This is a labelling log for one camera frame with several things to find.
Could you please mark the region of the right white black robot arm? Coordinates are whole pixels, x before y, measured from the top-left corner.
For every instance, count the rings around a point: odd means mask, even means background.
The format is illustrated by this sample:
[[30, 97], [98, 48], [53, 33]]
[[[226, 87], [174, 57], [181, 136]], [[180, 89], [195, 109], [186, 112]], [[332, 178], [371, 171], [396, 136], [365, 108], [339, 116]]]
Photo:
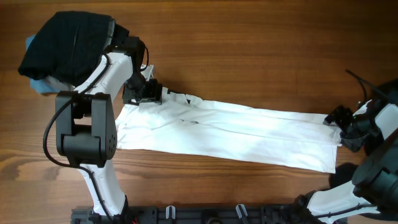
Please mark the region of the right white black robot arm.
[[350, 181], [310, 197], [306, 211], [313, 222], [334, 223], [355, 215], [397, 221], [397, 103], [384, 106], [374, 121], [384, 142]]

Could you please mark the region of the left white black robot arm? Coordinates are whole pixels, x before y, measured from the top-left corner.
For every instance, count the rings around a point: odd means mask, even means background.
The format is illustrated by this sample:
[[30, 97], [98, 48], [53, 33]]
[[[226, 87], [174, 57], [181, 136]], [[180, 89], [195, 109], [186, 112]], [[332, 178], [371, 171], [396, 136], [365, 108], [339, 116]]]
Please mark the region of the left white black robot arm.
[[67, 167], [79, 170], [93, 199], [89, 223], [131, 223], [127, 197], [113, 165], [117, 130], [113, 101], [119, 91], [125, 104], [162, 102], [162, 85], [142, 75], [142, 57], [132, 50], [107, 50], [94, 72], [73, 91], [56, 97], [57, 151]]

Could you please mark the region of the white t-shirt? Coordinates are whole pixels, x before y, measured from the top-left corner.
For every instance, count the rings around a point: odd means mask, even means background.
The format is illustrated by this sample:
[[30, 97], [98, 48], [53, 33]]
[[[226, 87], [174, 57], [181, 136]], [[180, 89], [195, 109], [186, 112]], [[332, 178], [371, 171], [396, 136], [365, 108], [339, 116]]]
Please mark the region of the white t-shirt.
[[335, 173], [339, 128], [324, 114], [251, 108], [164, 88], [162, 103], [124, 105], [118, 148], [219, 157]]

